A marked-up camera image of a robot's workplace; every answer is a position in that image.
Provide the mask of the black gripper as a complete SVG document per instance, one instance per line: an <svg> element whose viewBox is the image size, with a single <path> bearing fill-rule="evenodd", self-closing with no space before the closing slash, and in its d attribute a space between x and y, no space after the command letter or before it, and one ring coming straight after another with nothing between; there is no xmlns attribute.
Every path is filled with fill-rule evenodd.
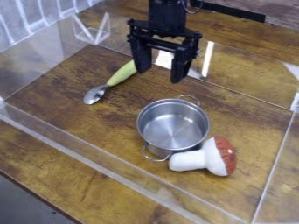
<svg viewBox="0 0 299 224"><path fill-rule="evenodd" d="M186 78L193 59L198 57L202 35L186 27L188 0L149 0L147 20L130 19L129 42L137 71L143 74L153 66L153 49L176 53L172 82Z"/></svg>

